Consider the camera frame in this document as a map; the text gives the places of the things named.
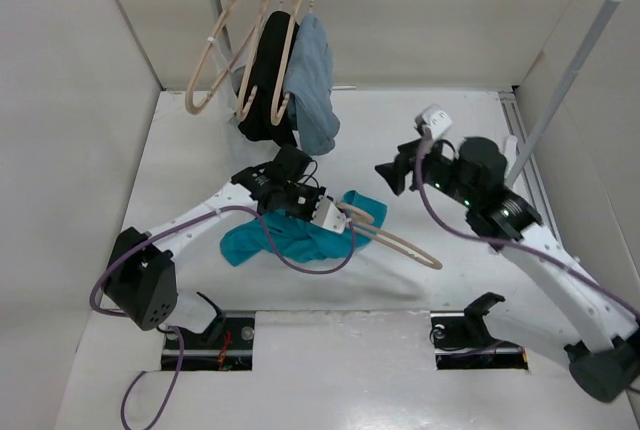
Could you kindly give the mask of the teal t shirt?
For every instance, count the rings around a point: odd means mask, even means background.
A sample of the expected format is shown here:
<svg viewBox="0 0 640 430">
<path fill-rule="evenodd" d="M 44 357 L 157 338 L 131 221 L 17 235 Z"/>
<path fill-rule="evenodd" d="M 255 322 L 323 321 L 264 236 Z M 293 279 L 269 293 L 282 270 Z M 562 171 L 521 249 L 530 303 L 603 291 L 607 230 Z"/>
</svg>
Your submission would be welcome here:
<svg viewBox="0 0 640 430">
<path fill-rule="evenodd" d="M 371 214 L 373 225 L 378 228 L 386 219 L 386 204 L 355 190 L 346 192 L 342 201 Z M 294 262 L 344 259 L 351 250 L 352 237 L 349 231 L 342 234 L 329 232 L 311 223 L 287 217 L 282 211 L 265 214 L 263 218 L 277 249 Z M 221 239 L 219 248 L 226 261 L 234 267 L 244 264 L 261 251 L 273 252 L 258 220 L 228 231 Z"/>
</svg>

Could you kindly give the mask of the beige plastic hanger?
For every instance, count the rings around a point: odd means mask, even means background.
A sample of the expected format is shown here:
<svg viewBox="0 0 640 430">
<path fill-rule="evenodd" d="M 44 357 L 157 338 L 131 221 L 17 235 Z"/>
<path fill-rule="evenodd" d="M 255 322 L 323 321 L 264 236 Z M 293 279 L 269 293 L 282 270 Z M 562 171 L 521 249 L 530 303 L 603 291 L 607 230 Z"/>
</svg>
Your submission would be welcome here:
<svg viewBox="0 0 640 430">
<path fill-rule="evenodd" d="M 373 225 L 374 218 L 366 211 L 351 204 L 339 202 L 337 208 L 346 212 L 352 219 L 356 233 L 365 236 L 371 241 L 377 242 L 405 257 L 423 265 L 424 267 L 441 270 L 443 264 L 436 257 L 424 251 L 417 245 Z"/>
</svg>

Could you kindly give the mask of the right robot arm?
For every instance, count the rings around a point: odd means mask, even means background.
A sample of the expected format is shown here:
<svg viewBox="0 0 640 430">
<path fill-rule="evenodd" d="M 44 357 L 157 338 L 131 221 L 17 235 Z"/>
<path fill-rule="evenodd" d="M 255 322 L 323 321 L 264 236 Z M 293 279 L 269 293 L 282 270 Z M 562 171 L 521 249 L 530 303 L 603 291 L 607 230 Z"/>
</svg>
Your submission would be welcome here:
<svg viewBox="0 0 640 430">
<path fill-rule="evenodd" d="M 529 347 L 568 369 L 590 397 L 613 402 L 639 377 L 639 312 L 601 287 L 569 255 L 540 214 L 504 183 L 507 159 L 493 141 L 468 137 L 454 157 L 442 152 L 446 141 L 429 137 L 404 143 L 389 163 L 375 171 L 395 195 L 426 193 L 428 186 L 462 205 L 471 231 L 446 224 L 430 201 L 423 202 L 445 231 L 484 243 L 523 271 L 569 323 L 536 324 L 515 319 L 504 296 L 487 292 L 468 304 L 462 319 L 466 348 L 482 351 L 503 341 Z"/>
</svg>

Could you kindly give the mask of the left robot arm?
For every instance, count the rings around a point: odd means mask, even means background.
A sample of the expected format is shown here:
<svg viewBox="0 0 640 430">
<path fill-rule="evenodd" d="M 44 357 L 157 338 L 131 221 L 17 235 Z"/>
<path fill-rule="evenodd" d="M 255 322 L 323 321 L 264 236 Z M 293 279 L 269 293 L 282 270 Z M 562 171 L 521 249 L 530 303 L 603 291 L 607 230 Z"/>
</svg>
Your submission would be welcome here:
<svg viewBox="0 0 640 430">
<path fill-rule="evenodd" d="M 164 326 L 187 330 L 201 346 L 222 337 L 222 310 L 201 293 L 178 288 L 178 273 L 208 245 L 215 229 L 234 213 L 248 213 L 262 224 L 276 212 L 297 223 L 319 227 L 328 203 L 326 190 L 302 183 L 313 160 L 285 145 L 267 162 L 249 166 L 208 199 L 151 230 L 123 230 L 114 243 L 107 269 L 91 291 L 94 311 L 129 318 L 139 329 Z"/>
</svg>

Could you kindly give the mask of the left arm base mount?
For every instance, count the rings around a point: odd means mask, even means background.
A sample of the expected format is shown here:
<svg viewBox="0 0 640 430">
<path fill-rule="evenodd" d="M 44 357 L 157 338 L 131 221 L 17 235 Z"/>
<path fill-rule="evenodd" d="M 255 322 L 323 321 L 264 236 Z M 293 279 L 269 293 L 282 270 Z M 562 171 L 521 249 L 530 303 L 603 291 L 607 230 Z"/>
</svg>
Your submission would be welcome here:
<svg viewBox="0 0 640 430">
<path fill-rule="evenodd" d="M 255 325 L 253 312 L 224 311 L 201 292 L 183 293 L 163 328 L 160 369 L 250 371 Z"/>
</svg>

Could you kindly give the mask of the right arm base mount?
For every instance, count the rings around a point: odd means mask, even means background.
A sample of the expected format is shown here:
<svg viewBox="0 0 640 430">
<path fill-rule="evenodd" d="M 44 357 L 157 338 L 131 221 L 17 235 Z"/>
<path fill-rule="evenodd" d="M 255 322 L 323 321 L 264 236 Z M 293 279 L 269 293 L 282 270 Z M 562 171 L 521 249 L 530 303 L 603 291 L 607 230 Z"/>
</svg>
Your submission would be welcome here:
<svg viewBox="0 0 640 430">
<path fill-rule="evenodd" d="M 491 336 L 484 322 L 489 311 L 504 301 L 503 296 L 487 292 L 463 310 L 430 313 L 429 340 L 437 370 L 529 370 L 525 350 Z"/>
</svg>

